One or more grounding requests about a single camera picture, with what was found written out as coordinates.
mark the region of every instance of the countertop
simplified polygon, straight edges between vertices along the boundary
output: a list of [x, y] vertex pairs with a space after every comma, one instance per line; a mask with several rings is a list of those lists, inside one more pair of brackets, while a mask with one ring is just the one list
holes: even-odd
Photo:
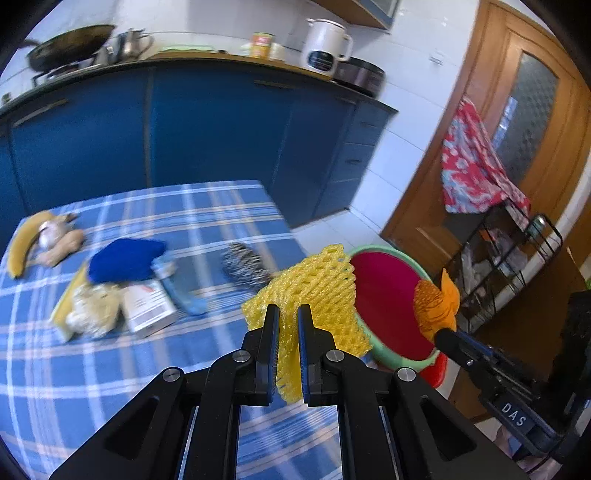
[[166, 64], [178, 64], [178, 63], [194, 63], [194, 62], [213, 62], [213, 63], [235, 63], [235, 64], [250, 64], [260, 66], [262, 68], [267, 69], [275, 69], [275, 70], [283, 70], [285, 72], [291, 72], [297, 75], [300, 75], [302, 78], [310, 79], [313, 82], [322, 82], [325, 85], [331, 85], [335, 89], [342, 90], [346, 92], [348, 96], [357, 97], [360, 100], [363, 100], [367, 103], [372, 105], [378, 106], [383, 110], [388, 111], [389, 113], [397, 113], [398, 111], [385, 103], [382, 103], [374, 98], [371, 98], [367, 95], [359, 93], [353, 89], [347, 88], [345, 86], [339, 85], [328, 77], [321, 75], [316, 72], [311, 72], [306, 69], [302, 69], [300, 67], [290, 65], [285, 62], [280, 61], [273, 61], [267, 59], [256, 59], [252, 57], [246, 57], [241, 55], [232, 55], [228, 53], [207, 53], [207, 52], [198, 52], [198, 51], [163, 51], [157, 53], [156, 55], [145, 59], [145, 60], [137, 60], [137, 61], [130, 61], [124, 63], [117, 63], [114, 65], [108, 66], [98, 66], [98, 67], [91, 67], [87, 69], [83, 69], [79, 72], [74, 72], [69, 75], [65, 75], [59, 77], [56, 80], [53, 80], [48, 83], [43, 83], [38, 87], [32, 88], [31, 90], [26, 91], [25, 93], [19, 95], [18, 97], [14, 98], [6, 105], [3, 105], [0, 108], [0, 117], [4, 115], [8, 115], [14, 109], [20, 107], [21, 105], [45, 94], [51, 92], [52, 90], [62, 87], [65, 85], [70, 85], [72, 83], [79, 82], [81, 80], [96, 77], [99, 75], [103, 75], [106, 73], [112, 72], [120, 72], [124, 70], [130, 69], [137, 69], [137, 68], [147, 68], [147, 67], [155, 67], [155, 66], [163, 66]]

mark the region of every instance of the blue plaid tablecloth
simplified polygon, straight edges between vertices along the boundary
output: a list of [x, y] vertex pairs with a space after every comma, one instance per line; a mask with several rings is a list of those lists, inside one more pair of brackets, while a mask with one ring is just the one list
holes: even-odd
[[[84, 248], [53, 269], [31, 265], [14, 281], [0, 263], [0, 436], [23, 470], [47, 478], [165, 367], [205, 368], [240, 347], [241, 304], [253, 293], [222, 272], [228, 243], [250, 245], [282, 270], [304, 258], [285, 220], [255, 181], [159, 187], [67, 205]], [[207, 299], [208, 312], [181, 315], [145, 338], [124, 325], [99, 340], [61, 343], [48, 318], [83, 260], [116, 238], [165, 241], [178, 272]], [[238, 478], [341, 478], [335, 407], [244, 407]]]

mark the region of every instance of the blue sponge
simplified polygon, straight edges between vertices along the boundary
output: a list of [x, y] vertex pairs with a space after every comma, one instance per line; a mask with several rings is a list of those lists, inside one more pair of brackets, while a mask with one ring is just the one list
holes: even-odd
[[152, 278], [152, 260], [166, 244], [142, 238], [118, 238], [90, 259], [88, 277], [93, 283], [144, 281]]

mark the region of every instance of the frying pan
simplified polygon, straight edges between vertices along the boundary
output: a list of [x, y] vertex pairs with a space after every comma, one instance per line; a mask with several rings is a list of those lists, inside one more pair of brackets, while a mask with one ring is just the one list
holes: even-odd
[[27, 39], [21, 48], [35, 46], [27, 57], [36, 72], [49, 72], [89, 58], [108, 40], [114, 25], [91, 25], [62, 33], [43, 43]]

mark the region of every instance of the plastic basin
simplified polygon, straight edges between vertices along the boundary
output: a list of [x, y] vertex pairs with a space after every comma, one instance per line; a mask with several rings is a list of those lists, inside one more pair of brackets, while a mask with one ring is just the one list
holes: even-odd
[[414, 287], [430, 280], [408, 255], [391, 247], [367, 245], [350, 253], [355, 267], [357, 322], [369, 336], [374, 357], [391, 369], [420, 372], [439, 354], [420, 332], [413, 312]]

